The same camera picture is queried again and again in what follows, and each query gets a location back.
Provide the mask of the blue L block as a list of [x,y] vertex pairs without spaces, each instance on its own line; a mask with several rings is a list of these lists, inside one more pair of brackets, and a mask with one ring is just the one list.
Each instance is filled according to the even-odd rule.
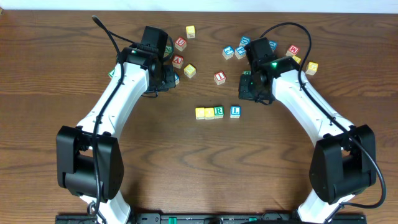
[[241,116],[241,107],[240,106],[231,106],[230,109],[230,118],[240,118]]

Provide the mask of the yellow C block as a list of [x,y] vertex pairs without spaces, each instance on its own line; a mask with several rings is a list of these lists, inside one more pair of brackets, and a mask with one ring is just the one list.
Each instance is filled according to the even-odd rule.
[[204,107],[195,108],[195,117],[197,120],[205,119],[205,108]]

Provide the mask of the green R block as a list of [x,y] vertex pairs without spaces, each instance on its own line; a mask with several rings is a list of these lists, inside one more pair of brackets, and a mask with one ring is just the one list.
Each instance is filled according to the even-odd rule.
[[224,108],[223,106],[215,106],[214,107],[215,119],[221,119],[224,117]]

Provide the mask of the yellow O block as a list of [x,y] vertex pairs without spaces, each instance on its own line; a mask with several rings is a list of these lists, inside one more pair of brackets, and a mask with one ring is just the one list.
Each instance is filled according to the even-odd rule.
[[214,119],[215,110],[214,108],[205,108],[205,119]]

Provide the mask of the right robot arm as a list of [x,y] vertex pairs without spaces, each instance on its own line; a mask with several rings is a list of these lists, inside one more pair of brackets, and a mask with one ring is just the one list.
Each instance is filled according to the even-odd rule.
[[356,127],[311,86],[292,57],[277,58],[267,38],[244,47],[251,66],[241,75],[239,98],[268,105],[281,102],[315,146],[312,191],[297,213],[302,222],[330,222],[341,206],[376,182],[376,143],[367,125]]

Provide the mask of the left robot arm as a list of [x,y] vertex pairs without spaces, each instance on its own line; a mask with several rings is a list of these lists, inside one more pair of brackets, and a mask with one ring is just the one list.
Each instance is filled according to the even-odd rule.
[[88,204],[86,215],[58,215],[56,223],[128,223],[131,206],[120,191],[124,164],[119,138],[134,105],[175,87],[166,45],[172,39],[147,26],[142,40],[117,51],[112,78],[93,109],[56,136],[59,186]]

